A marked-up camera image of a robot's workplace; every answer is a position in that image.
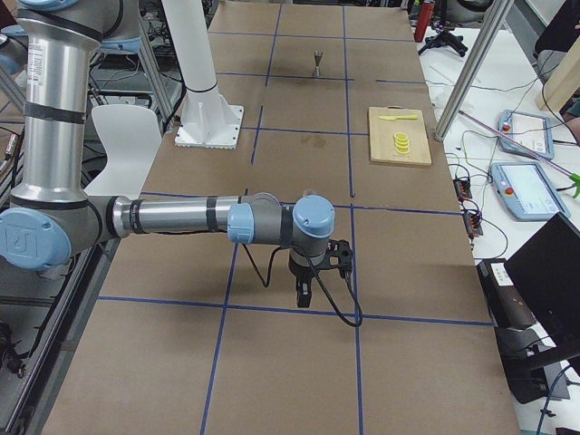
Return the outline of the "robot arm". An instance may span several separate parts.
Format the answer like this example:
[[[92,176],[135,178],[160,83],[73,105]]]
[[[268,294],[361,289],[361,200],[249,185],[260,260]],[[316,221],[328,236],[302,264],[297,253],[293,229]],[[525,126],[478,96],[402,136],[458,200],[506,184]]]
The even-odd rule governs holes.
[[[267,193],[148,201],[97,197],[81,186],[90,60],[109,43],[140,47],[135,1],[23,1],[28,37],[22,181],[1,215],[1,254],[10,264],[45,270],[103,241],[130,234],[224,232],[235,243],[288,249],[297,303],[329,268],[334,207],[317,195],[293,206]]]

